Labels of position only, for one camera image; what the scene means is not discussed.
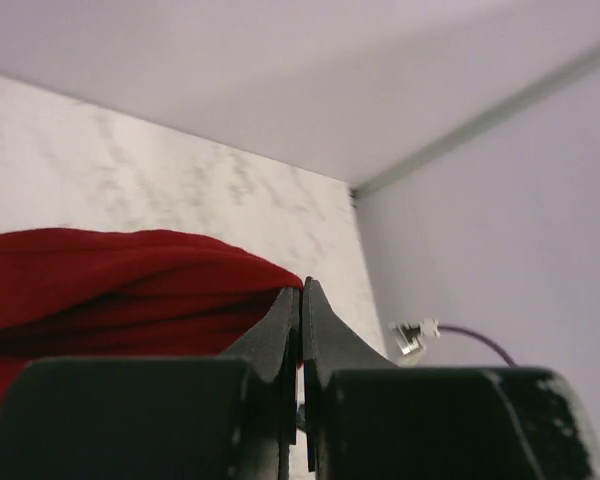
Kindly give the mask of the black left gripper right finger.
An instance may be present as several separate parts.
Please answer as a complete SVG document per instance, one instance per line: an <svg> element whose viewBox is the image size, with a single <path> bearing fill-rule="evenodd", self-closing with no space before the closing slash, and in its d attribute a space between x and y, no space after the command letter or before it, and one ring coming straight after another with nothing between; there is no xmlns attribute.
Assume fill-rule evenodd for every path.
<svg viewBox="0 0 600 480"><path fill-rule="evenodd" d="M319 479L600 479L600 445L558 373L401 368L308 279L301 303L308 468Z"/></svg>

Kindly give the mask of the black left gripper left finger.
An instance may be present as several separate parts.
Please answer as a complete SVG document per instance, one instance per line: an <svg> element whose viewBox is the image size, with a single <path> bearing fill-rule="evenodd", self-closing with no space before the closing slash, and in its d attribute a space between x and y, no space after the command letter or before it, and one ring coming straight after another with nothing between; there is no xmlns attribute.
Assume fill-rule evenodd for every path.
<svg viewBox="0 0 600 480"><path fill-rule="evenodd" d="M285 479L300 293L215 357L51 358L0 404L0 479Z"/></svg>

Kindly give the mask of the dark red t shirt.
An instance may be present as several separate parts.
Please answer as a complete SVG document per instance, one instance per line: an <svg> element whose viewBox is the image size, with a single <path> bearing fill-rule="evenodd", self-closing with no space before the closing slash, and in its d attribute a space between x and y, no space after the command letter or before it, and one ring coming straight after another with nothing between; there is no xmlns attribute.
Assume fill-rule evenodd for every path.
<svg viewBox="0 0 600 480"><path fill-rule="evenodd" d="M211 356L300 288L294 273L170 230L0 234L0 401L36 359Z"/></svg>

